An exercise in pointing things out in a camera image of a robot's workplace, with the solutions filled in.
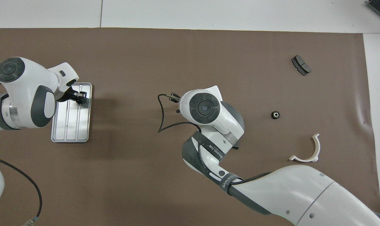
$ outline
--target brown paper mat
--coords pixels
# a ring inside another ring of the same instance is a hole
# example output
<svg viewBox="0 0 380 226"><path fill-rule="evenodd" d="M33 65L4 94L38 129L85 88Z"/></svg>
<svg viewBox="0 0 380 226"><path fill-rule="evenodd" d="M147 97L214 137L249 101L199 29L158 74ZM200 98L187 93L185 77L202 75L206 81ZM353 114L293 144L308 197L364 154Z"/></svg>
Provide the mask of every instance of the brown paper mat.
<svg viewBox="0 0 380 226"><path fill-rule="evenodd" d="M312 72L291 63L299 54ZM325 173L380 212L362 34L152 29L0 29L0 62L21 56L46 68L68 62L94 86L87 143L52 143L42 129L0 132L0 158L28 173L43 195L35 224L292 225L226 195L181 159L193 126L157 134L157 94L218 85L245 122L240 149L222 166L242 178L297 164ZM165 124L183 121L163 100ZM278 110L279 120L270 113ZM33 186L0 165L0 225L37 210Z"/></svg>

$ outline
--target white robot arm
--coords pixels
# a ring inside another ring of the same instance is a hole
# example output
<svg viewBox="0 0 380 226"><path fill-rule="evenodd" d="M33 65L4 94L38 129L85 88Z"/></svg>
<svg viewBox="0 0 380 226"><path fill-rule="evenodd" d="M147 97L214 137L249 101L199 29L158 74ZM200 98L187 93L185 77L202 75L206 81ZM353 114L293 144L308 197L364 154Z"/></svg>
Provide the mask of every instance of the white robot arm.
<svg viewBox="0 0 380 226"><path fill-rule="evenodd" d="M217 86L168 97L179 99L180 113L201 129L183 144L184 162L246 206L297 226L380 226L379 216L312 167L287 166L246 180L221 168L220 161L244 133L244 122L223 102Z"/></svg>
<svg viewBox="0 0 380 226"><path fill-rule="evenodd" d="M0 63L0 83L7 93L0 93L0 130L44 127L55 113L56 101L72 99L84 103L86 93L71 88L77 80L77 73L68 63L45 69L22 57L4 60ZM4 179L0 172L0 195L3 189ZM36 220L37 217L25 225L32 225Z"/></svg>

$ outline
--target white plastic bracket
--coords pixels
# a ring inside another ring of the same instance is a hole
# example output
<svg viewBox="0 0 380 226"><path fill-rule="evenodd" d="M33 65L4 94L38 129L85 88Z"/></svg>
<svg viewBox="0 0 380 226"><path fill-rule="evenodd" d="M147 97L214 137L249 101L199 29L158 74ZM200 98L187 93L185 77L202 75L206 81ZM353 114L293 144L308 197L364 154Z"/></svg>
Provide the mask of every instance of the white plastic bracket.
<svg viewBox="0 0 380 226"><path fill-rule="evenodd" d="M303 162L303 163L307 163L307 162L316 162L318 160L318 155L319 155L319 151L321 149L321 145L319 144L319 140L318 140L318 136L319 136L319 133L316 133L314 134L314 136L312 136L313 140L314 140L314 143L316 145L316 150L314 151L314 154L313 156L311 156L310 158L306 159L306 160L303 160L303 159L299 159L298 157L296 157L295 155L292 155L289 160L297 160L299 162Z"/></svg>

